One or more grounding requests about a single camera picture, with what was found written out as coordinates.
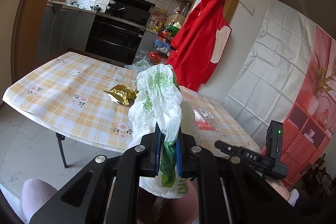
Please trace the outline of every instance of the kitchen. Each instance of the kitchen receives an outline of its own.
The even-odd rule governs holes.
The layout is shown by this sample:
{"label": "kitchen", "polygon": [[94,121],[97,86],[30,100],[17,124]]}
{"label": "kitchen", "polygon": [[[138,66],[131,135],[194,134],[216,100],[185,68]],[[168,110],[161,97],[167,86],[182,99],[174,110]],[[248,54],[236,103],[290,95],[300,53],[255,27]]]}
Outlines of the kitchen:
{"label": "kitchen", "polygon": [[168,45],[171,38],[156,31],[169,24],[180,28],[195,3],[196,0],[48,0],[36,64],[69,48],[120,67],[138,61],[139,55],[144,58],[143,52],[148,51],[154,52],[153,64],[164,62],[167,52],[155,54],[155,48],[162,42]]}

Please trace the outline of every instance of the plaid tablecloth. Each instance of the plaid tablecloth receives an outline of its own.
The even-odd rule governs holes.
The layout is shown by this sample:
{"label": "plaid tablecloth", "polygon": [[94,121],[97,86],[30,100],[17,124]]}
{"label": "plaid tablecloth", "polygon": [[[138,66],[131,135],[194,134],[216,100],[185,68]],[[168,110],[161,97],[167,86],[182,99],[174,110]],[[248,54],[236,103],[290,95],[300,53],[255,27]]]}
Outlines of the plaid tablecloth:
{"label": "plaid tablecloth", "polygon": [[220,140],[231,145],[244,146],[260,153],[259,146],[220,103],[196,91],[187,89],[184,86],[180,86],[180,90],[184,100],[186,100],[192,108],[205,108],[214,117],[215,131],[199,130],[202,147],[210,150],[215,156],[225,156],[224,153],[214,147],[215,141]]}
{"label": "plaid tablecloth", "polygon": [[[3,100],[29,119],[69,138],[108,150],[124,152],[132,140],[128,107],[113,103],[104,90],[117,84],[135,88],[137,73],[80,54],[68,52],[51,60],[10,86]],[[216,101],[181,87],[192,107],[214,115],[216,131],[200,130],[202,146],[214,155],[216,140],[259,147]]]}

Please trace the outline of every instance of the built-in oven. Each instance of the built-in oven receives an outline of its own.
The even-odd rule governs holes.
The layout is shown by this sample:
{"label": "built-in oven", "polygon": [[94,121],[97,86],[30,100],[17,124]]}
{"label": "built-in oven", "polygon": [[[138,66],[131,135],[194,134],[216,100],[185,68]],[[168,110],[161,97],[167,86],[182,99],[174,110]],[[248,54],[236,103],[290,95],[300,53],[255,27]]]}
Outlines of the built-in oven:
{"label": "built-in oven", "polygon": [[144,28],[137,24],[97,13],[85,51],[132,64],[143,34]]}

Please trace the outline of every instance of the floor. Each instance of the floor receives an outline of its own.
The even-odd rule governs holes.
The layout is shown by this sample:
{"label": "floor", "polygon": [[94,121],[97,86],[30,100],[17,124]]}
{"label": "floor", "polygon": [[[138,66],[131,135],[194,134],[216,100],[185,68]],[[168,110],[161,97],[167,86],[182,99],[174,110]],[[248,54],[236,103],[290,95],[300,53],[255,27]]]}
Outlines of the floor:
{"label": "floor", "polygon": [[6,103],[0,106],[0,188],[25,223],[21,208],[25,180],[38,178],[60,189],[96,155],[110,158],[120,154],[70,138],[63,141],[63,149],[71,165],[68,169],[63,166],[55,132],[29,120]]}

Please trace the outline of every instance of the gray lower cabinet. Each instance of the gray lower cabinet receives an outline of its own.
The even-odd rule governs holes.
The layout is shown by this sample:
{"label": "gray lower cabinet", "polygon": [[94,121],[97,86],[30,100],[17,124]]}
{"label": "gray lower cabinet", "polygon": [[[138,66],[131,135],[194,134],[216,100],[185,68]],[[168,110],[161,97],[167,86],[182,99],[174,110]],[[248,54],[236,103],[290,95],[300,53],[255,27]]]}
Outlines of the gray lower cabinet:
{"label": "gray lower cabinet", "polygon": [[38,40],[36,63],[39,64],[68,48],[85,51],[95,14],[46,7]]}
{"label": "gray lower cabinet", "polygon": [[144,57],[144,53],[143,52],[148,52],[152,47],[153,47],[153,41],[155,40],[155,38],[158,35],[155,33],[152,33],[150,31],[145,31],[145,33],[143,34],[143,37],[141,39],[139,48],[135,54],[134,60],[133,60],[133,64],[135,62],[138,62],[140,60],[143,59]]}

